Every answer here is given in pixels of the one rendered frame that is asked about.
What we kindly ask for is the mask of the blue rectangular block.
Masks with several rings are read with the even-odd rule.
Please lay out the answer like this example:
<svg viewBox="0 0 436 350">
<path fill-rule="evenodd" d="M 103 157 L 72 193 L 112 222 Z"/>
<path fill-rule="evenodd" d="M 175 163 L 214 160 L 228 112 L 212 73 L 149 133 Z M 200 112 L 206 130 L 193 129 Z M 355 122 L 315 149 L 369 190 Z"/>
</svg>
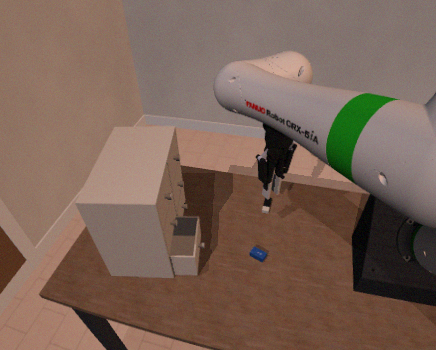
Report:
<svg viewBox="0 0 436 350">
<path fill-rule="evenodd" d="M 258 249 L 258 248 L 256 248 L 256 247 L 253 247 L 252 250 L 250 251 L 249 256 L 251 256 L 251 257 L 253 257 L 253 258 L 255 258 L 258 261 L 263 263 L 263 261 L 267 257 L 267 253 L 262 251 L 262 250 L 260 250 L 260 249 Z"/>
</svg>

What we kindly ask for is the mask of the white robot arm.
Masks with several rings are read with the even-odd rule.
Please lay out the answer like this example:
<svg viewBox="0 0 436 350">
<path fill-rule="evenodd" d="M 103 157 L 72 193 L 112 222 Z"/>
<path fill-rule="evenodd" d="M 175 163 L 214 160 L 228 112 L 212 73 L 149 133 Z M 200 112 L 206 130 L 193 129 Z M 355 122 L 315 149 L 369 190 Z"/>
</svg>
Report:
<svg viewBox="0 0 436 350">
<path fill-rule="evenodd" d="M 407 216 L 398 252 L 436 275 L 436 93 L 422 105 L 313 85 L 312 78 L 306 57 L 284 51 L 226 64 L 214 94 L 226 110 L 289 137 Z"/>
</svg>

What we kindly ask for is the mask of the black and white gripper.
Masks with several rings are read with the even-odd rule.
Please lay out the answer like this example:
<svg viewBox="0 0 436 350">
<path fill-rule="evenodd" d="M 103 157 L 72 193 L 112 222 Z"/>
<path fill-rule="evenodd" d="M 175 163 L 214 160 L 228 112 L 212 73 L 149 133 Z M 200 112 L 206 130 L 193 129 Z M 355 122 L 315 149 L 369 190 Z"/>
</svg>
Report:
<svg viewBox="0 0 436 350">
<path fill-rule="evenodd" d="M 265 143 L 266 146 L 264 148 L 264 152 L 261 155 L 259 154 L 256 155 L 256 159 L 258 161 L 258 179 L 263 183 L 262 195 L 268 200 L 270 198 L 271 190 L 274 193 L 279 194 L 281 180 L 285 178 L 283 172 L 285 174 L 288 173 L 291 160 L 294 151 L 297 148 L 297 145 L 293 143 L 293 140 L 290 139 L 289 137 L 274 136 L 266 131 L 265 131 Z M 287 158 L 286 158 L 286 153 L 287 153 Z M 284 166 L 284 161 L 285 161 L 285 166 Z M 274 169 L 275 169 L 275 173 L 274 173 Z M 273 177 L 273 182 L 271 182 L 272 177 Z"/>
</svg>

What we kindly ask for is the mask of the tan wooden drawer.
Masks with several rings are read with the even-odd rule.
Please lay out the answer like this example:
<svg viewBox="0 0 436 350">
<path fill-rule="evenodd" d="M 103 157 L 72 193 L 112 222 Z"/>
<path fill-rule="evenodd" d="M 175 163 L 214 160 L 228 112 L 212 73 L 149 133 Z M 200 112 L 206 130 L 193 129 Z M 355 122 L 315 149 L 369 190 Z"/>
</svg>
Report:
<svg viewBox="0 0 436 350">
<path fill-rule="evenodd" d="M 174 200 L 172 199 L 169 202 L 169 207 L 168 207 L 168 212 L 167 212 L 167 217 L 166 217 L 166 222 L 165 222 L 165 227 L 164 227 L 164 232 L 163 232 L 166 246 L 167 246 L 167 250 L 168 250 L 168 255 L 169 255 L 169 251 L 170 251 L 173 228 L 174 228 L 174 226 L 177 226 L 177 219 L 175 219 L 175 216 L 176 216 L 176 211 L 175 211 L 175 206 L 174 206 Z"/>
<path fill-rule="evenodd" d="M 197 216 L 176 216 L 176 219 L 169 255 L 173 275 L 198 275 L 200 247 L 205 247 L 201 242 L 200 220 Z"/>
<path fill-rule="evenodd" d="M 168 167 L 166 165 L 157 204 L 156 204 L 160 221 L 161 221 L 162 230 L 164 228 L 169 200 L 173 199 L 173 194 L 171 193 L 171 190 L 172 189 L 170 184 L 169 172 L 168 172 Z"/>
<path fill-rule="evenodd" d="M 183 216 L 184 209 L 187 209 L 187 204 L 185 204 L 184 187 L 181 187 L 178 208 L 177 208 L 177 216 Z"/>
<path fill-rule="evenodd" d="M 174 132 L 169 156 L 168 156 L 168 167 L 169 167 L 169 173 L 170 173 L 170 179 L 171 179 L 171 185 L 173 185 L 174 175 L 176 171 L 177 161 L 180 161 L 180 155 L 178 153 L 178 146 L 177 146 L 177 138 L 176 133 Z"/>
<path fill-rule="evenodd" d="M 180 185 L 180 186 L 178 186 L 178 185 Z M 177 205 L 178 205 L 178 199 L 179 199 L 181 187 L 184 187 L 184 181 L 182 181 L 180 161 L 178 161 L 176 173 L 175 173 L 175 178 L 174 178 L 174 183 L 173 183 L 173 188 L 172 188 L 176 211 L 177 211 Z"/>
</svg>

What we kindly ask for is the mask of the beige small chest of drawers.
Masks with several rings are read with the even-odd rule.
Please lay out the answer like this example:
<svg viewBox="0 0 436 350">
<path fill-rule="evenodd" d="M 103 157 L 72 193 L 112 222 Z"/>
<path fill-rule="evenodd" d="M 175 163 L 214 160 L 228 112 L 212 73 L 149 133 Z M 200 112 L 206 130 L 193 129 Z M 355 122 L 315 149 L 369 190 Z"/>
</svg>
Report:
<svg viewBox="0 0 436 350">
<path fill-rule="evenodd" d="M 114 127 L 75 203 L 111 276 L 174 278 L 156 205 L 174 132 Z"/>
</svg>

